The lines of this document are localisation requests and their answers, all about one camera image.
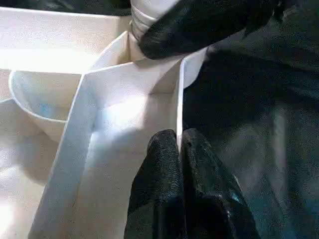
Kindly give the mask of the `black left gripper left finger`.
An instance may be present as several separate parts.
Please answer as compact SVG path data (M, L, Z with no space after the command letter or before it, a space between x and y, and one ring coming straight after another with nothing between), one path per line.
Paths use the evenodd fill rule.
M124 238L181 239L183 185L175 132L151 137L131 187Z

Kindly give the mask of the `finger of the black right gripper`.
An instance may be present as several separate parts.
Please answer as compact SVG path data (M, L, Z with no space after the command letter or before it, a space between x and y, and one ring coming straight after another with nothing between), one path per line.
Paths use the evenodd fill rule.
M278 0L180 0L141 37L149 59L195 52L235 33L265 26Z

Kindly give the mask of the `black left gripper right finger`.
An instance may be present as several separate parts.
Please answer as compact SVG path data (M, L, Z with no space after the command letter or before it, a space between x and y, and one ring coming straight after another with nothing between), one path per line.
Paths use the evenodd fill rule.
M186 230L189 239L258 239L254 217L236 177L199 131L182 137Z

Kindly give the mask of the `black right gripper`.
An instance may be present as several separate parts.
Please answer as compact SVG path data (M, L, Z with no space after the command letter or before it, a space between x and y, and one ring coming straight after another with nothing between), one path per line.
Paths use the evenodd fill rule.
M272 26L297 26L306 30L319 28L318 0L276 0Z

